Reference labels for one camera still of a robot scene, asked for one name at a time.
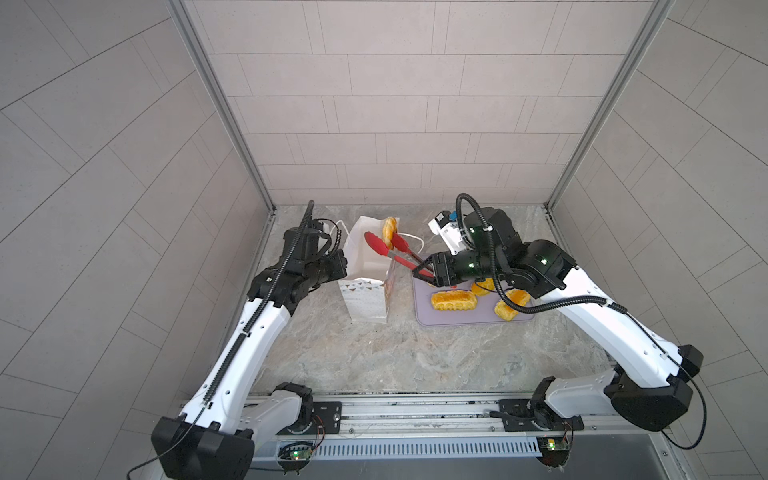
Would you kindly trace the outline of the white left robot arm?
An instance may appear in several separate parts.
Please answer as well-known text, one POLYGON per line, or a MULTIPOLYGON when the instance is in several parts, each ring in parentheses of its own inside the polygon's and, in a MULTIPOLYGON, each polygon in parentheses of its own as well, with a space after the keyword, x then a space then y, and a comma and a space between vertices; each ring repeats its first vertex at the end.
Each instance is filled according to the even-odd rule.
POLYGON ((235 330, 203 385, 177 416, 154 427, 151 442, 167 478, 242 479, 262 444, 286 429, 303 434, 318 426, 309 387, 283 382, 255 405, 247 398, 299 302, 346 276, 341 239, 340 228, 323 218, 285 232, 278 262, 253 278, 235 330))

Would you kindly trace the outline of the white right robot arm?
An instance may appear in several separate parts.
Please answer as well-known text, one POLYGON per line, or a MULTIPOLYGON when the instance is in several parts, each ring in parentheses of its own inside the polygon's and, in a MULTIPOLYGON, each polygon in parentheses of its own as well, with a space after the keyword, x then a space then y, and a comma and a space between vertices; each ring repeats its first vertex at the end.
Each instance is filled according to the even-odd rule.
POLYGON ((600 374, 543 379, 528 403, 542 428, 553 428, 558 418, 618 415, 657 432, 687 413, 699 392, 694 379, 702 353, 642 325, 560 246, 546 239, 523 241, 508 215, 492 207, 465 217, 442 211, 429 228, 449 248, 414 267, 416 279, 438 288, 491 279, 497 293, 505 286, 526 292, 534 305, 507 296, 501 303, 524 314, 557 310, 615 360, 600 374))

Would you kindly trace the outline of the white cartoon paper bag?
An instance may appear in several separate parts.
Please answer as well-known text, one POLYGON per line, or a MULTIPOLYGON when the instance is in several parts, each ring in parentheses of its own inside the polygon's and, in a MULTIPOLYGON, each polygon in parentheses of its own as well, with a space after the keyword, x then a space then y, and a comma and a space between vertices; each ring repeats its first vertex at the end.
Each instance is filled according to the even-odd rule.
POLYGON ((360 216, 348 232, 342 251, 347 260, 347 276, 338 281, 349 315, 356 322, 387 322, 396 262, 376 253, 364 234, 381 237, 384 227, 399 227, 399 217, 377 219, 360 216))

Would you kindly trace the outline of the ring-shaped braided bread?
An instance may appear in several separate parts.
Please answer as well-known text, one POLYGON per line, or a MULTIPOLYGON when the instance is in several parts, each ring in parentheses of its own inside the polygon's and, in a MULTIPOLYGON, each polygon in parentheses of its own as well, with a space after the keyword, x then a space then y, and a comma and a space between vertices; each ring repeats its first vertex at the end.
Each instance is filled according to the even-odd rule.
POLYGON ((394 248, 393 237, 397 233, 397 219, 394 217, 387 217, 382 225, 381 239, 385 243, 389 250, 394 248))

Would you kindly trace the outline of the lilac plastic tray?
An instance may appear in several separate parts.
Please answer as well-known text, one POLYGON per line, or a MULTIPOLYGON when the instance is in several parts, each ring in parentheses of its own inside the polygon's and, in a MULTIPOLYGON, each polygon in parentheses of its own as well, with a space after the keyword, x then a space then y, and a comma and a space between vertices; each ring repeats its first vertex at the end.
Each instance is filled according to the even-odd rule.
POLYGON ((506 324, 507 321, 498 317, 495 305, 500 298, 495 292, 487 293, 478 298, 475 309, 467 311, 438 311, 431 305, 431 297, 440 291, 466 290, 470 291, 471 281, 452 287, 434 287, 422 280, 413 279, 414 311, 417 321, 422 326, 458 326, 470 324, 506 324))

